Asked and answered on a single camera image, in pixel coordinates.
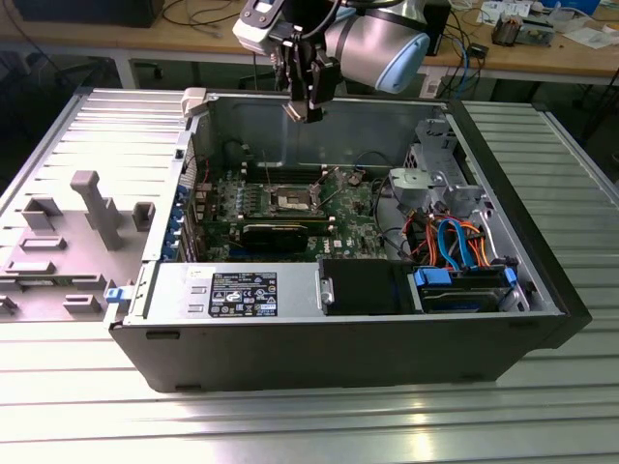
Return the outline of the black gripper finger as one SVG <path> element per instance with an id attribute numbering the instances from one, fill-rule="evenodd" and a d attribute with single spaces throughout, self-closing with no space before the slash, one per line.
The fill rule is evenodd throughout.
<path id="1" fill-rule="evenodd" d="M 306 106 L 304 122 L 319 122 L 323 119 L 322 107 L 334 98 L 340 84 L 340 63 L 329 57 L 323 47 L 316 47 L 311 57 L 305 58 L 302 79 Z"/>
<path id="2" fill-rule="evenodd" d="M 275 61 L 275 88 L 287 92 L 293 102 L 308 102 L 310 84 L 310 45 L 307 42 L 284 42 L 278 45 Z"/>

